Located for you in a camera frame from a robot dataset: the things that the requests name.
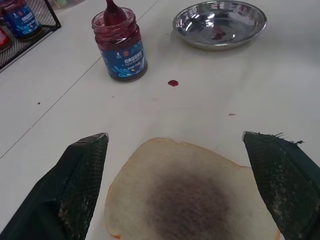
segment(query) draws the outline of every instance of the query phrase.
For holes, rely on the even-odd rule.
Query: jar label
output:
[[[101,50],[108,72],[115,78],[131,78],[141,73],[146,67],[146,60],[142,41],[129,48],[118,51]]]
[[[39,21],[27,5],[14,12],[7,12],[3,15],[3,19],[4,24],[18,38],[24,37],[40,27]]]

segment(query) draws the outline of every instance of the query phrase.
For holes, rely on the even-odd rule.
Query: jam jar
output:
[[[30,40],[42,30],[41,24],[25,0],[0,0],[0,15],[17,39]]]
[[[104,12],[97,14],[91,24],[109,75],[115,80],[129,82],[142,77],[148,64],[136,16],[128,8],[122,10],[127,18],[120,24],[105,26]]]
[[[5,31],[0,27],[0,53],[7,50],[12,45],[12,42]]]

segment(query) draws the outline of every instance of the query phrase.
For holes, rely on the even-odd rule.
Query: wire basket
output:
[[[21,41],[17,40],[5,26],[1,26],[11,39],[12,46],[0,53],[0,72],[25,54],[33,46],[42,41],[45,37],[61,28],[61,24],[48,0],[26,0],[26,4],[30,7],[35,17],[42,25],[42,31],[28,41]]]

